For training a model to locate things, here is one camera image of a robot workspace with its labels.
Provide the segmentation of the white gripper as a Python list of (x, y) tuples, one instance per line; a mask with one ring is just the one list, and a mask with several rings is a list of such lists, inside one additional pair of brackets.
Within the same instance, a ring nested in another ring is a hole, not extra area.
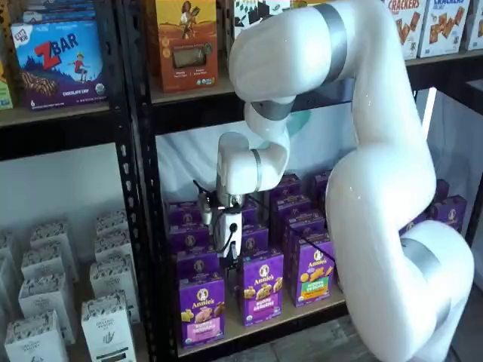
[(238, 271), (238, 258), (242, 247), (242, 214), (223, 213), (219, 219), (219, 256), (222, 258), (222, 267), (225, 275), (230, 270), (235, 274)]

